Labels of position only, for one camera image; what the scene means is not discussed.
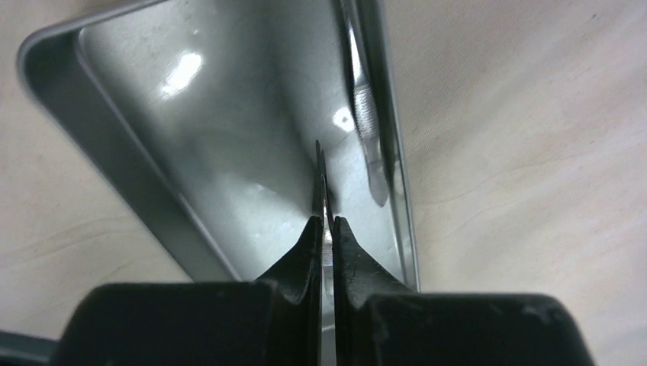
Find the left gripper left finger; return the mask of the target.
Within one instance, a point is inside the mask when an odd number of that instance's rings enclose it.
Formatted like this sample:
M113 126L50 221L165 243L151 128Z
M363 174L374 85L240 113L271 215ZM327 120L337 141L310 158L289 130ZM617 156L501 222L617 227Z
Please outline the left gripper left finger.
M55 365L318 365L323 223L251 282L109 284L78 306Z

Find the metal instrument tray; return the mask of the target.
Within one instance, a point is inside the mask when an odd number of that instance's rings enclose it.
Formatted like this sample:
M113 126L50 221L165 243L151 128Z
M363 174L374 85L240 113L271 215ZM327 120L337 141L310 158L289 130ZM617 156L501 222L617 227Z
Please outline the metal instrument tray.
M414 233L381 2L354 1L378 109L389 199L369 190L341 1L138 1L30 35L18 70L186 283L251 282L321 218L417 293ZM320 363L336 361L323 289Z

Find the beige cloth drape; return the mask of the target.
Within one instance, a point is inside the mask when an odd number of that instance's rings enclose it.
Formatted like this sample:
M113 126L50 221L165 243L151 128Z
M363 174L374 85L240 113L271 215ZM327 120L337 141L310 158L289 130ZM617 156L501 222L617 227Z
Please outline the beige cloth drape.
M109 281L184 274L19 84L1 3L1 328L56 338ZM646 3L386 1L425 291L560 299L598 365L646 363Z

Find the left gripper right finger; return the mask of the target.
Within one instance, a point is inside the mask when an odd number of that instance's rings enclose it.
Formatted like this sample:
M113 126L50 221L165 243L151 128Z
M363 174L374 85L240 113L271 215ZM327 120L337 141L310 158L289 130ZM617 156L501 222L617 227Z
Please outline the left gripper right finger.
M336 361L340 365L591 365L567 309L544 294L421 294L333 230Z

